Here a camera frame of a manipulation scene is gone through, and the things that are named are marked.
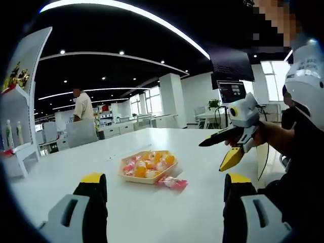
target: white robot head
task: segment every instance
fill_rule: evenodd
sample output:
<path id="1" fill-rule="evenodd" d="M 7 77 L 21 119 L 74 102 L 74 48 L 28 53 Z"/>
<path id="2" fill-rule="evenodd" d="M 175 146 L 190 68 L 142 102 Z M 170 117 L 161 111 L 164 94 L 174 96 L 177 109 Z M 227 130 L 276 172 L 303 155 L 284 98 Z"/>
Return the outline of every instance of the white robot head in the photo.
<path id="1" fill-rule="evenodd" d="M 301 113 L 324 131 L 324 55 L 317 43 L 309 43 L 294 53 L 294 64 L 286 76 L 286 88 Z"/>

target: bottle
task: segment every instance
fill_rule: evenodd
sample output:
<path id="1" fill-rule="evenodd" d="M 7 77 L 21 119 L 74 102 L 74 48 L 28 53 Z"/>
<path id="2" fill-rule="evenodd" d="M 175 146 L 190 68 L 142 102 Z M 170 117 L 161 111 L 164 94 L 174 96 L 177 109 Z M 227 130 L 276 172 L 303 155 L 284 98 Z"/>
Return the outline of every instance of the bottle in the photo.
<path id="1" fill-rule="evenodd" d="M 11 125 L 10 125 L 10 120 L 7 120 L 6 137 L 7 137 L 7 146 L 9 147 L 9 149 L 14 148 L 15 145 L 14 145 L 14 139 L 12 137 L 12 129 L 11 129 Z"/>
<path id="2" fill-rule="evenodd" d="M 20 145 L 24 144 L 24 140 L 22 138 L 22 132 L 21 132 L 21 124 L 20 121 L 17 122 L 17 136 L 19 139 Z"/>

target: beige shirt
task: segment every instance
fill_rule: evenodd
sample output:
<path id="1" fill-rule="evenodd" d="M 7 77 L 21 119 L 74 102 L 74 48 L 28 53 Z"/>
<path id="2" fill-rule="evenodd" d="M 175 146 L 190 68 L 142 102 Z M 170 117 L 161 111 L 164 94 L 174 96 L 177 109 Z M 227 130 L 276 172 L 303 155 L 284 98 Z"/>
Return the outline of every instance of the beige shirt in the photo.
<path id="1" fill-rule="evenodd" d="M 93 119 L 93 110 L 90 97 L 85 93 L 81 93 L 75 101 L 74 115 L 83 119 Z"/>

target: tabletop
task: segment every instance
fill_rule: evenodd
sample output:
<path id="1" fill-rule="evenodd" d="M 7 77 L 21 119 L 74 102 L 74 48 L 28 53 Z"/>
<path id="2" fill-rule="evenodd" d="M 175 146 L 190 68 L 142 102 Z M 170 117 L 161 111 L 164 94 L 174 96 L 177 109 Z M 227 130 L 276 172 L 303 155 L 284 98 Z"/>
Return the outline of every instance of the tabletop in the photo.
<path id="1" fill-rule="evenodd" d="M 229 150 L 223 143 L 198 147 L 217 130 L 147 128 L 59 151 L 40 158 L 28 177 L 12 182 L 18 202 L 39 226 L 49 210 L 72 194 L 83 176 L 106 174 L 107 238 L 110 243 L 176 243 L 222 241 L 223 191 L 226 173 L 218 171 Z M 122 158 L 142 150 L 169 150 L 179 161 L 182 192 L 156 185 L 125 182 L 117 176 Z M 257 180 L 257 156 L 251 149 L 227 172 Z"/>

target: black ceiling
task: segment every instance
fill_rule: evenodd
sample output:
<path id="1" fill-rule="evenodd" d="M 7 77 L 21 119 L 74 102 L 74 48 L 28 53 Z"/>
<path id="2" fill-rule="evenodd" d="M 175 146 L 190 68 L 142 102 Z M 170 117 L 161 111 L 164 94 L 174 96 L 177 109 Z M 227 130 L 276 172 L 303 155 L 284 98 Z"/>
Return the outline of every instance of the black ceiling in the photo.
<path id="1" fill-rule="evenodd" d="M 258 50 L 258 47 L 282 47 L 282 35 L 277 34 L 263 15 L 244 6 L 242 0 L 222 3 L 204 0 L 185 5 L 161 0 L 124 2 L 165 19 L 205 50 L 213 44 L 245 50 L 251 63 L 283 60 L 288 53 L 280 49 L 266 51 L 270 53 Z M 158 23 L 122 9 L 90 4 L 59 7 L 40 13 L 30 32 L 48 26 L 52 26 L 53 31 L 42 57 L 59 54 L 61 49 L 67 53 L 119 53 L 123 50 L 130 56 L 156 62 L 165 60 L 169 66 L 189 70 L 190 75 L 212 70 L 209 60 L 188 42 Z M 53 107 L 71 104 L 72 95 L 38 98 L 70 92 L 75 83 L 85 89 L 135 87 L 170 72 L 175 71 L 148 62 L 101 55 L 61 56 L 40 61 L 35 77 L 36 112 L 50 114 L 54 113 Z M 90 96 L 96 101 L 109 99 L 111 95 L 117 99 L 123 93 L 125 91 L 98 91 Z"/>

